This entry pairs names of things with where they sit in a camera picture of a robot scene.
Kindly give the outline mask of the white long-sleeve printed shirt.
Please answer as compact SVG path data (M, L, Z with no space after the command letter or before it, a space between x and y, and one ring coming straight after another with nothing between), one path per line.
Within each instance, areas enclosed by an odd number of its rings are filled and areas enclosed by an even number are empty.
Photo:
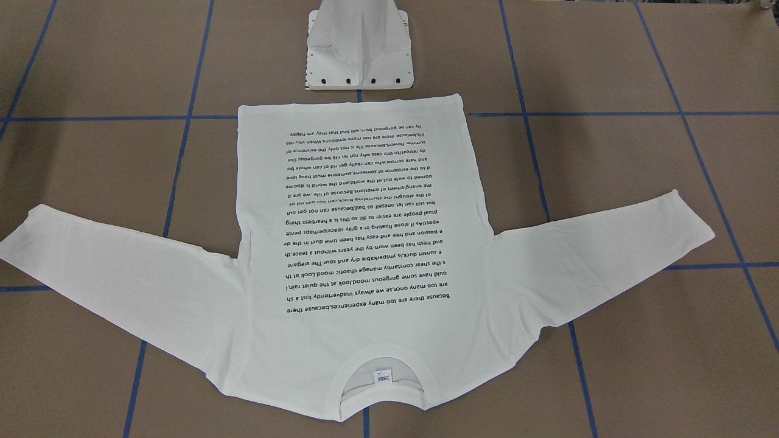
M242 106L236 258L33 208L2 258L205 372L344 421L429 409L713 238L671 191L496 235L462 98Z

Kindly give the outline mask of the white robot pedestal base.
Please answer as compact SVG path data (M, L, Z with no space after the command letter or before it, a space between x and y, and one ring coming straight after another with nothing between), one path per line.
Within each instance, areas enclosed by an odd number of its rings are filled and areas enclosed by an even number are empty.
M407 89L414 83L407 13L393 1L323 1L309 13L306 88Z

